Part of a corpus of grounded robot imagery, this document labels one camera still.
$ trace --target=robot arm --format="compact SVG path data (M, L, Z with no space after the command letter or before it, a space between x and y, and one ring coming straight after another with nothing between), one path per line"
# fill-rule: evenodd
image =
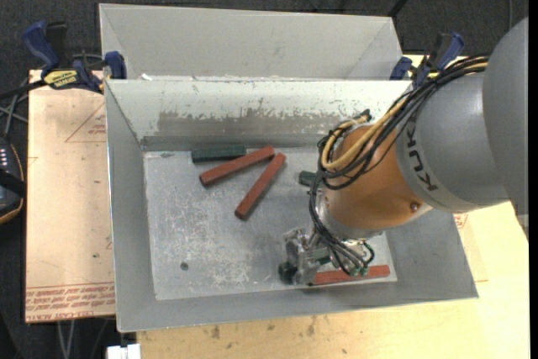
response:
M466 212L511 200L528 229L528 19L491 57L458 61L402 95L375 124L368 113L319 143L310 188L314 230L285 236L282 279L311 283L332 261L367 272L367 240L432 208Z

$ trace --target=cardboard sheet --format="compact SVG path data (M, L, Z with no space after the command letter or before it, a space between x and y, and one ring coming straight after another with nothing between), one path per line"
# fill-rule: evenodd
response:
M115 312L104 97L29 94L25 321Z

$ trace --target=wooden block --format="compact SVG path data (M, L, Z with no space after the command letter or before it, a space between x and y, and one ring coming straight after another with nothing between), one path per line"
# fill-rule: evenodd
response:
M266 170L256 180L254 186L245 195L239 206L235 209L235 215L242 220L248 217L249 212L252 210L263 191L269 187L271 180L278 173L279 169L284 164L286 156L282 153L278 153L271 163L267 166Z
M314 286L322 284L333 284L335 282L353 282L359 279L381 278L390 275L388 265L377 265L368 268L368 273L364 277L350 277L342 270L318 272L314 278Z
M208 171L203 172L202 174L200 174L200 182L205 187L210 186L212 184L215 184L216 182L219 182L220 180L224 180L226 177L229 177L236 172L246 169L249 166L255 165L256 163L260 163L261 161L271 159L274 157L274 155L275 149L271 146L264 147L260 150L252 151L247 155L238 157L237 159L228 161L226 163L223 163L222 165L214 167L213 169L209 169Z

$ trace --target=blue clamp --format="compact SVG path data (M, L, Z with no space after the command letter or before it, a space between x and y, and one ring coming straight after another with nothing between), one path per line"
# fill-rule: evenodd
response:
M61 65L60 58L64 53L55 52L53 45L47 40L46 29L45 21L39 21L29 26L23 33L26 47L45 63L41 71L42 81L57 90L80 88L101 93L103 81L92 74L85 58L84 61L74 60L71 66ZM110 68L111 78L127 78L124 58L117 51L108 52L104 56L104 61L98 64Z
M396 63L396 66L393 69L393 73L390 74L390 77L388 78L390 81L400 81L404 79L404 77L409 72L409 69L411 69L412 65L411 59L408 57L402 57L398 63Z
M104 62L110 68L110 77L115 80L127 79L127 68L121 54L117 51L110 51L104 55Z
M465 42L460 34L450 32L449 34L439 34L435 41L435 47L429 55L425 55L417 70L413 88L420 87L432 68L439 73L443 73L448 64L454 61L465 48Z

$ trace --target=dark green block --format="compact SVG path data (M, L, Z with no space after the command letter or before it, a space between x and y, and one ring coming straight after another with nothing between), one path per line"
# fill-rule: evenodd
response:
M301 173L299 173L299 184L310 187L315 178L315 172L301 171Z
M197 148L191 151L193 163L200 163L203 161L229 161L244 156L245 154L246 148L243 145Z

